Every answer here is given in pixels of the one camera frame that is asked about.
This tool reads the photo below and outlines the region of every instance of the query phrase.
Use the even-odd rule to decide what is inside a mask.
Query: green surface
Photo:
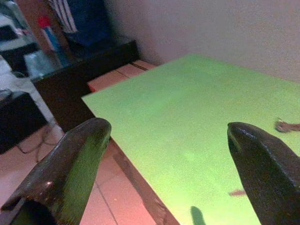
[[[300,133],[274,130],[277,117],[300,122],[300,84],[200,55],[83,100],[112,124],[114,140],[183,225],[259,224],[246,196],[228,194],[242,189],[228,122],[256,125],[300,155]]]

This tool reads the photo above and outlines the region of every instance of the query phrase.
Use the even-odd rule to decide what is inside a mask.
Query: striped cloth
[[[48,0],[50,6],[56,11],[65,33],[75,33],[77,28],[67,0]]]

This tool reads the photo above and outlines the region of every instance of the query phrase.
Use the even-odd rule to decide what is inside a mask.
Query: black cabinet
[[[0,154],[46,124],[46,119],[28,93],[13,92],[0,105]]]

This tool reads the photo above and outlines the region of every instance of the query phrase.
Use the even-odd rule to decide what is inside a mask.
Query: red cap
[[[37,22],[40,26],[40,28],[45,28],[45,27],[49,27],[50,26],[50,20],[49,18],[44,15],[44,16],[40,16],[38,19],[37,19]]]

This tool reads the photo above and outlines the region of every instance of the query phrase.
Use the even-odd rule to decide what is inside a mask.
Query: white wall
[[[117,33],[161,64],[186,53],[300,82],[298,0],[106,0]]]

